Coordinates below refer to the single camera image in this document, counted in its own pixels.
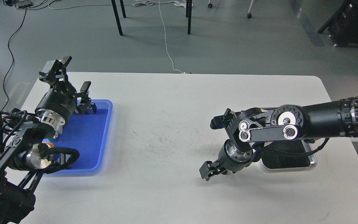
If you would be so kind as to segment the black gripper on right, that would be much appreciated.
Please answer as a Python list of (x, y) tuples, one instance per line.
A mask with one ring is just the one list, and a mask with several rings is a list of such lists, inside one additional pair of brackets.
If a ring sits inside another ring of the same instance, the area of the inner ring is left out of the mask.
[(237, 148), (233, 141), (227, 139), (218, 154), (218, 161), (205, 161), (199, 172), (203, 180), (209, 181), (215, 175), (226, 175), (229, 171), (236, 173), (251, 163), (253, 155), (249, 143)]

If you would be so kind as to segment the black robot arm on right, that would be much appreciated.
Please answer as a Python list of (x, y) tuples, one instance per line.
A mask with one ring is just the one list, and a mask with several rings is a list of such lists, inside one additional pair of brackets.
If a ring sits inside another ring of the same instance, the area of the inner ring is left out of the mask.
[[(227, 108), (215, 116), (212, 129), (225, 129), (218, 159), (206, 161), (199, 169), (202, 179), (228, 171), (236, 173), (258, 162), (266, 151), (288, 158), (311, 156), (323, 149), (330, 138), (358, 137), (358, 96), (310, 106), (283, 105), (276, 108), (250, 108), (235, 112)], [(283, 152), (272, 148), (278, 142), (286, 146), (292, 141), (324, 142), (310, 152)]]

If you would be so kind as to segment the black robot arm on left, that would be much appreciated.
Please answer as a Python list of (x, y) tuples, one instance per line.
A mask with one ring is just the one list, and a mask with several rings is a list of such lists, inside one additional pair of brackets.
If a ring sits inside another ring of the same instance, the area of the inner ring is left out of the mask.
[(76, 149), (43, 142), (55, 137), (73, 114), (96, 111), (89, 98), (91, 82), (79, 91), (69, 82), (70, 61), (71, 56), (48, 61), (39, 73), (49, 90), (34, 113), (0, 111), (0, 224), (20, 223), (34, 210), (34, 192), (43, 175), (70, 168), (80, 156)]

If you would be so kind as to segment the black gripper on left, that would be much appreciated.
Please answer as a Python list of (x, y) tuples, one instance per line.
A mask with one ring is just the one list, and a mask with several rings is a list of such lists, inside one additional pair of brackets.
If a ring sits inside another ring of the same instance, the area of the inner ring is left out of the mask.
[(73, 113), (86, 114), (91, 105), (91, 81), (85, 81), (79, 92), (76, 92), (68, 81), (66, 67), (71, 59), (71, 56), (66, 56), (61, 60), (47, 61), (43, 70), (39, 72), (39, 80), (49, 84), (50, 88), (37, 105), (35, 113), (40, 118), (53, 113), (58, 119), (57, 126), (65, 126)]

